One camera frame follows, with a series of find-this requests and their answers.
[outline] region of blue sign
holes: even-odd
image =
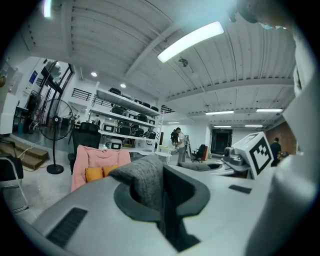
[[[29,82],[30,82],[31,84],[33,84],[33,83],[35,82],[37,75],[38,75],[37,71],[33,71],[33,74],[32,74],[32,76],[31,76],[30,79],[29,79]]]

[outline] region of staircase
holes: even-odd
[[[0,152],[4,154],[10,154],[12,156],[18,157],[23,151],[26,149],[31,148],[31,145],[24,144],[20,141],[15,140],[11,137],[3,138],[4,141],[14,142],[15,143],[15,150],[11,144],[0,143]],[[24,153],[24,156],[21,155],[20,158],[22,159],[22,165],[28,167],[32,170],[38,169],[45,161],[49,160],[49,153],[48,151],[44,151],[38,148],[32,148],[27,150]]]

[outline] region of yellow cushion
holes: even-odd
[[[102,179],[104,177],[102,167],[85,168],[85,177],[87,182],[93,182],[95,180]]]
[[[113,169],[116,169],[118,168],[119,165],[115,164],[115,165],[112,165],[112,166],[108,166],[108,167],[103,167],[103,177],[107,177],[108,174],[113,170]]]

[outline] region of fan base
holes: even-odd
[[[48,167],[46,168],[46,171],[50,174],[60,174],[64,171],[64,167],[62,165],[59,164],[50,164],[48,165]]]

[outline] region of doorway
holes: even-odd
[[[232,130],[212,130],[211,153],[223,155],[225,148],[231,146]]]

